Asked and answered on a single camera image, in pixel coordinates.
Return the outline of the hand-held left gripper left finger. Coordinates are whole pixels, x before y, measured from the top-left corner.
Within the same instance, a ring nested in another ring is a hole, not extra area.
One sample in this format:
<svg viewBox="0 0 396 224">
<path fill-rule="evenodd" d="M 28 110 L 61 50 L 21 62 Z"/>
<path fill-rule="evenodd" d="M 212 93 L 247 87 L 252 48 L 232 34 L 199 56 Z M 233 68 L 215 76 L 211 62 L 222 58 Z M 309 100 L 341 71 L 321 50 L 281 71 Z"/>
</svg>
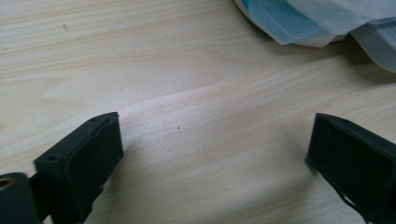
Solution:
<svg viewBox="0 0 396 224">
<path fill-rule="evenodd" d="M 34 160 L 38 215 L 54 224 L 81 224 L 123 157 L 119 115 L 87 120 Z"/>
</svg>

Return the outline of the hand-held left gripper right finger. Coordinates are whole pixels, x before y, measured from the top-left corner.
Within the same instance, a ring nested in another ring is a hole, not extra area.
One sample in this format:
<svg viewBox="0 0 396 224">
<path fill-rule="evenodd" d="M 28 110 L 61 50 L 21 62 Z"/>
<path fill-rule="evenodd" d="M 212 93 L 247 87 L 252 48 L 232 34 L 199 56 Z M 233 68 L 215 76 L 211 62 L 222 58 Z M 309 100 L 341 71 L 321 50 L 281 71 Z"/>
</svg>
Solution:
<svg viewBox="0 0 396 224">
<path fill-rule="evenodd" d="M 396 224 L 396 144 L 317 113 L 306 157 L 341 200 L 371 224 Z"/>
</svg>

